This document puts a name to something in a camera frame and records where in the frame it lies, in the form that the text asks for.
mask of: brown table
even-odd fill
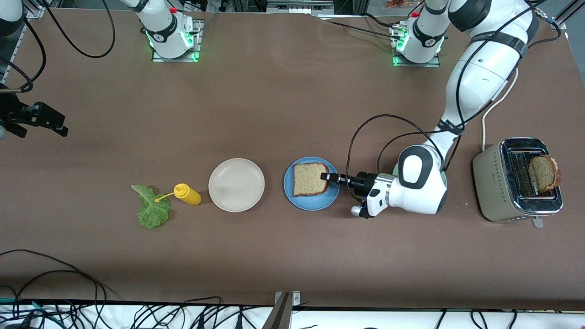
[[[55,11],[80,48],[108,47],[105,12]],[[70,134],[38,128],[0,142],[2,250],[29,248],[71,262],[120,300],[218,294],[228,303],[270,304],[276,290],[300,290],[303,301],[324,306],[585,307],[585,100],[564,38],[530,51],[514,90],[487,120],[488,143],[535,136],[561,164],[565,208],[534,229],[480,215],[471,171],[479,119],[468,125],[437,215],[392,208],[370,220],[352,217],[344,191],[329,208],[306,212],[283,193],[284,172],[298,158],[321,156],[344,170],[351,135],[373,115],[434,127],[466,35],[449,30],[441,68],[393,67],[383,37],[308,15],[220,14],[205,32],[199,63],[163,64],[150,61],[134,13],[113,16],[116,46],[98,60],[77,54],[48,15],[34,22],[48,65],[20,99],[64,113]],[[383,31],[362,18],[343,21]],[[543,25],[538,38],[552,35]],[[29,73],[40,64],[28,33],[16,64]],[[21,82],[11,72],[9,85]],[[356,141],[351,172],[374,171],[381,147],[408,131],[398,121],[372,122]],[[383,170],[422,141],[397,142]],[[266,178],[258,205],[237,214],[207,195],[211,171],[233,157],[256,162]],[[177,183],[203,191],[204,204],[173,199],[171,221],[139,226],[130,185],[168,192]],[[0,275],[19,285],[55,268],[11,255]],[[23,296],[92,299],[92,291],[81,279],[54,275]]]

